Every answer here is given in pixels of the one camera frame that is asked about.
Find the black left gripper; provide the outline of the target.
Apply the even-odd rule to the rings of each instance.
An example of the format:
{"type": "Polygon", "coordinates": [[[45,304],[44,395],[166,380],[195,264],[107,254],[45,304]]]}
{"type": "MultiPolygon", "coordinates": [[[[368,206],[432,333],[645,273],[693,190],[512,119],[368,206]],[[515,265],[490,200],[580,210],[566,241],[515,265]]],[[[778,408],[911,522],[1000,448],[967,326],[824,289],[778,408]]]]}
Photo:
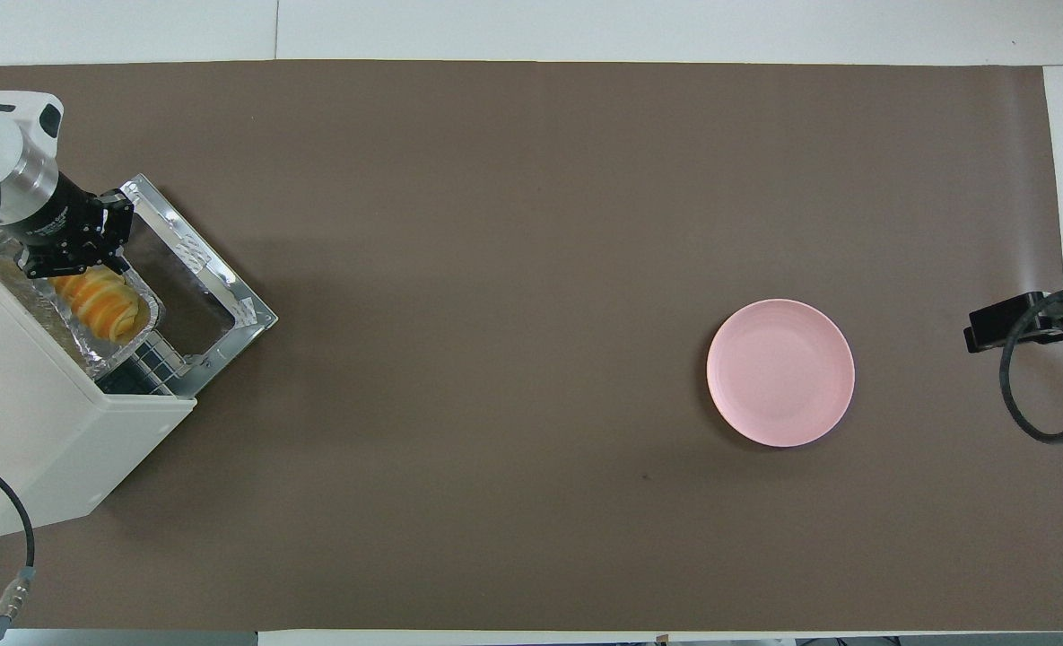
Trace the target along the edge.
{"type": "Polygon", "coordinates": [[[128,262],[120,246],[100,243],[128,241],[132,233],[135,204],[121,189],[92,196],[63,172],[51,196],[38,201],[38,208],[6,225],[6,232],[23,246],[20,270],[27,278],[82,275],[104,266],[123,275],[128,262]]]}

